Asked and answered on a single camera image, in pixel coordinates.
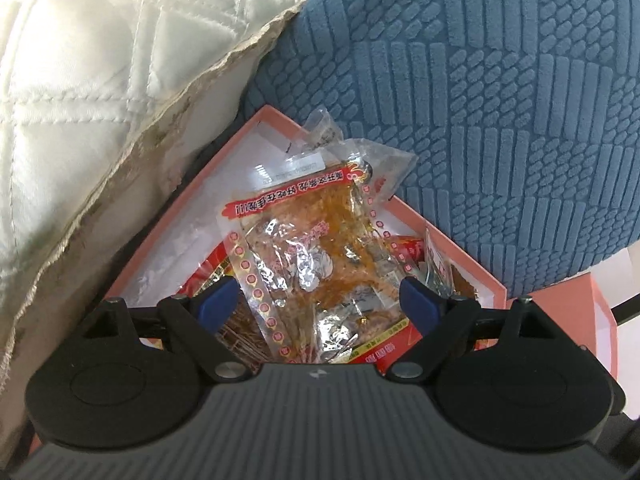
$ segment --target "white quilted pillow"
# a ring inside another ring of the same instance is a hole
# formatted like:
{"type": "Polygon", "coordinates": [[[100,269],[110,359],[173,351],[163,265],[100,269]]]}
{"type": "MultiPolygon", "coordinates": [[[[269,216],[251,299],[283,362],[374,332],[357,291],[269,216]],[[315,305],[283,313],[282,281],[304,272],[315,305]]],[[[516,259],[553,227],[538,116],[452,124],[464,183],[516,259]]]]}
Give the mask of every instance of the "white quilted pillow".
{"type": "Polygon", "coordinates": [[[0,0],[0,459],[28,376],[302,1],[0,0]]]}

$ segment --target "blue cushion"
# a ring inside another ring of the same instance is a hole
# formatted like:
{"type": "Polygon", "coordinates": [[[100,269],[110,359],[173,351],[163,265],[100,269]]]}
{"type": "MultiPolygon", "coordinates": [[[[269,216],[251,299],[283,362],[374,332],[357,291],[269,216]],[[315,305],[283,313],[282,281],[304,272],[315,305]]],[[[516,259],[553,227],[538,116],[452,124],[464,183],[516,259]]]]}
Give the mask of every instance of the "blue cushion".
{"type": "Polygon", "coordinates": [[[308,0],[242,113],[417,153],[402,199],[513,295],[640,237],[640,0],[308,0]]]}

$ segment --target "pink box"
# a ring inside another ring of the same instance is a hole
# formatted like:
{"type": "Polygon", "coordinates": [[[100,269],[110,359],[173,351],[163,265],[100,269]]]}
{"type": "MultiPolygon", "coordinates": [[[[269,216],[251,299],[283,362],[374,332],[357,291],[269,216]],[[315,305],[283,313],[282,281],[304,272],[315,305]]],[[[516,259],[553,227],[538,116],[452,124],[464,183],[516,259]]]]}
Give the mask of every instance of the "pink box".
{"type": "MultiPolygon", "coordinates": [[[[211,159],[204,169],[186,187],[182,194],[174,201],[167,212],[162,216],[150,235],[138,248],[132,259],[113,283],[108,291],[108,296],[121,296],[127,283],[140,272],[145,261],[161,235],[175,222],[180,212],[196,195],[197,190],[216,171],[220,163],[234,153],[241,140],[255,131],[256,126],[264,123],[280,133],[283,139],[295,139],[301,133],[301,127],[294,121],[270,106],[263,107],[251,120],[249,120],[238,133],[211,159]]],[[[460,273],[479,291],[479,300],[482,306],[490,308],[505,308],[507,292],[505,287],[498,282],[487,270],[482,268],[475,260],[468,256],[455,243],[449,240],[443,233],[426,221],[417,212],[412,210],[399,198],[393,197],[386,208],[378,217],[380,223],[385,224],[394,234],[417,234],[422,236],[424,229],[428,228],[431,238],[438,250],[446,254],[455,264],[460,273]]]]}
{"type": "Polygon", "coordinates": [[[618,375],[618,325],[589,273],[530,296],[578,345],[585,345],[613,378],[618,375]]]}

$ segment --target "snack package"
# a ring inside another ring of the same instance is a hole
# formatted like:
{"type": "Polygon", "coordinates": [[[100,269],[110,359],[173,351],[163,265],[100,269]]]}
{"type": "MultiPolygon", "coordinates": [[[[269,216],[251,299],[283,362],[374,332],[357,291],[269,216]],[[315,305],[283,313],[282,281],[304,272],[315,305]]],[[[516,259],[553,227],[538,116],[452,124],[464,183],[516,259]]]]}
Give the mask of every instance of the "snack package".
{"type": "MultiPolygon", "coordinates": [[[[224,244],[220,243],[178,292],[193,297],[223,276],[233,275],[234,270],[224,244]]],[[[271,360],[271,351],[260,333],[244,294],[238,295],[236,309],[216,337],[253,371],[260,364],[271,360]]]]}
{"type": "Polygon", "coordinates": [[[416,263],[424,261],[424,239],[417,236],[397,235],[390,237],[391,243],[401,245],[416,263]]]}
{"type": "Polygon", "coordinates": [[[334,142],[258,167],[266,187],[226,205],[226,250],[274,356],[340,360],[402,319],[399,284],[417,268],[371,219],[414,163],[365,139],[334,142]]]}
{"type": "Polygon", "coordinates": [[[448,298],[454,293],[453,275],[449,260],[437,250],[429,230],[424,230],[424,269],[425,284],[436,294],[448,298]]]}

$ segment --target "quilted fabric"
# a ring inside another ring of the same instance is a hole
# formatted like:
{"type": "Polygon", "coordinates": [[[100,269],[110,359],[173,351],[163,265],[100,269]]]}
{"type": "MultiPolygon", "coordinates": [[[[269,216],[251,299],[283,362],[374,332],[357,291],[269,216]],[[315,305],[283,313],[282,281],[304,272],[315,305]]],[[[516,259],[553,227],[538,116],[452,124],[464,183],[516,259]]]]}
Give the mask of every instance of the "quilted fabric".
{"type": "Polygon", "coordinates": [[[0,346],[36,271],[126,146],[301,1],[0,0],[0,346]]]}
{"type": "Polygon", "coordinates": [[[308,0],[244,104],[420,155],[400,191],[511,294],[640,237],[640,0],[308,0]]]}

